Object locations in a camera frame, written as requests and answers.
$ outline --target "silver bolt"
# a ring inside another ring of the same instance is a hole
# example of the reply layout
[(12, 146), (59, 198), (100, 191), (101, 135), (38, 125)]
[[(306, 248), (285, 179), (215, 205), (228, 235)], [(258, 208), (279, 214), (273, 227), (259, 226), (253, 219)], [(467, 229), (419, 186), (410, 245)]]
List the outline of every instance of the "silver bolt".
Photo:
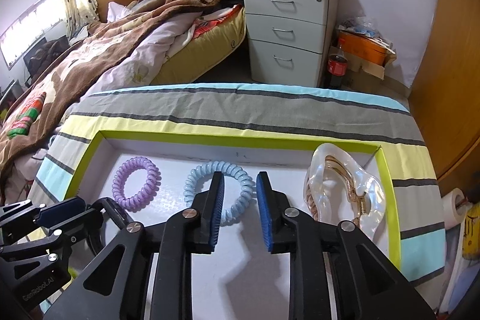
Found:
[(135, 232), (140, 231), (141, 228), (142, 228), (142, 224), (139, 223), (138, 221), (134, 221), (127, 225), (127, 231), (130, 232), (131, 234), (134, 234)]
[(185, 209), (182, 212), (182, 216), (185, 217), (186, 219), (191, 219), (192, 217), (195, 217), (197, 215), (197, 211), (195, 209), (189, 208)]
[(342, 221), (340, 228), (342, 228), (344, 231), (351, 232), (355, 229), (355, 224), (352, 223), (352, 221)]
[(285, 216), (287, 217), (297, 217), (300, 214), (299, 210), (296, 208), (286, 208)]

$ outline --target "purple spiral hair tie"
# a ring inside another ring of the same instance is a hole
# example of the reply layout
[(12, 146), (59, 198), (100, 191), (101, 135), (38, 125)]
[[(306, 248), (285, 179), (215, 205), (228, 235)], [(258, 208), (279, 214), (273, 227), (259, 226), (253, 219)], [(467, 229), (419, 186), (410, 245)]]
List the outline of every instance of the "purple spiral hair tie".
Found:
[[(139, 168), (144, 168), (147, 170), (147, 179), (145, 184), (143, 185), (142, 189), (133, 197), (125, 198), (123, 191), (127, 178), (132, 172), (138, 170)], [(117, 173), (114, 176), (112, 184), (113, 199), (123, 209), (128, 211), (135, 211), (143, 206), (146, 206), (155, 195), (154, 192), (155, 187), (157, 186), (157, 180), (160, 177), (159, 174), (160, 173), (158, 172), (157, 166), (155, 166), (152, 161), (147, 158), (137, 156), (127, 160), (118, 168)]]

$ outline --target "gray drawer cabinet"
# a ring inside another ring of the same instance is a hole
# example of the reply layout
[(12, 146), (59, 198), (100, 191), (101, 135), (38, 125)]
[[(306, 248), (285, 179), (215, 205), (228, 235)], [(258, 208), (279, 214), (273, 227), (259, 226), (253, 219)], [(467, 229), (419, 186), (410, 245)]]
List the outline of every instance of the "gray drawer cabinet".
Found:
[(319, 86), (337, 6), (338, 0), (245, 0), (251, 78)]

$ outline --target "drawer handle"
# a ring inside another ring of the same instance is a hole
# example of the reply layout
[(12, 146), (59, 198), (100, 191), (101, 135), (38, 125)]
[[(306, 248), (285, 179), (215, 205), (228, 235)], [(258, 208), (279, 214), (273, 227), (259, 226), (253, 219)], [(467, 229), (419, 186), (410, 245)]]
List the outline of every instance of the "drawer handle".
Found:
[(293, 61), (293, 59), (289, 59), (289, 60), (287, 60), (287, 59), (281, 59), (280, 57), (276, 57), (275, 55), (273, 55), (273, 58), (274, 58), (275, 60), (281, 60), (281, 61)]
[(284, 31), (285, 33), (293, 33), (293, 31), (285, 31), (284, 29), (275, 29), (275, 28), (272, 28), (272, 31)]
[(277, 3), (292, 3), (294, 4), (294, 1), (276, 1), (276, 0), (271, 0), (272, 2), (277, 2)]

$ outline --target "spiral hair tie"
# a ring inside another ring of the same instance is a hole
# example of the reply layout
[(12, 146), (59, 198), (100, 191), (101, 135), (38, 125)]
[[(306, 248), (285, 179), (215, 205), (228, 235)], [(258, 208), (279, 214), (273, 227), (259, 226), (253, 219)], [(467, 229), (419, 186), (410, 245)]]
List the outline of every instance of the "spiral hair tie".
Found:
[(228, 162), (208, 162), (201, 166), (197, 166), (190, 171), (185, 186), (183, 187), (184, 201), (187, 207), (191, 207), (195, 197), (195, 186), (200, 178), (203, 178), (209, 174), (213, 174), (215, 171), (221, 171), (223, 174), (231, 176), (240, 182), (241, 192), (235, 203), (229, 208), (222, 210), (221, 223), (230, 223), (237, 217), (239, 217), (248, 206), (251, 200), (251, 194), (253, 193), (255, 182), (240, 166)]
[[(127, 178), (132, 172), (140, 168), (147, 170), (145, 184), (133, 197), (125, 198), (124, 188)], [(127, 160), (118, 168), (117, 173), (114, 176), (112, 184), (113, 199), (123, 209), (128, 211), (134, 211), (146, 206), (155, 195), (154, 192), (155, 187), (157, 186), (157, 180), (160, 177), (159, 174), (157, 166), (155, 166), (150, 159), (137, 156)]]

